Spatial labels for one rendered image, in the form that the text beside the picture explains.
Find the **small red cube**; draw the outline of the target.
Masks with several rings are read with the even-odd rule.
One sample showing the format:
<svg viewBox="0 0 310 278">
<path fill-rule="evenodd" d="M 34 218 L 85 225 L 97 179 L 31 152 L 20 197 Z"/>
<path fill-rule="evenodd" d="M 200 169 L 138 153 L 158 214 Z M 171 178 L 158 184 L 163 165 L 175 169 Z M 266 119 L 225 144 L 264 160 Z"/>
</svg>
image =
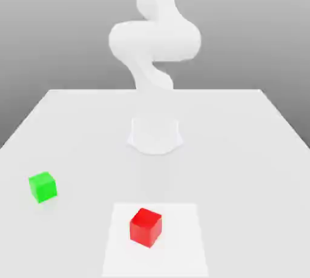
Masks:
<svg viewBox="0 0 310 278">
<path fill-rule="evenodd" d="M 130 239 L 151 248 L 162 232 L 162 215 L 146 208 L 139 211 L 130 220 Z"/>
</svg>

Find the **small green cube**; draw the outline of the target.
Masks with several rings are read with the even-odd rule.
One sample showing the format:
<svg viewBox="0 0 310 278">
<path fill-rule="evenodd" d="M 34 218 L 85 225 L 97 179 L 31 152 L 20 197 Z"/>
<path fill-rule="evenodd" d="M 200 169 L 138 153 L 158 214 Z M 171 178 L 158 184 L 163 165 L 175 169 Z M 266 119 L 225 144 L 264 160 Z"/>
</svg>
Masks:
<svg viewBox="0 0 310 278">
<path fill-rule="evenodd" d="M 37 203 L 42 203 L 58 195 L 56 181 L 47 171 L 28 178 L 31 194 Z"/>
</svg>

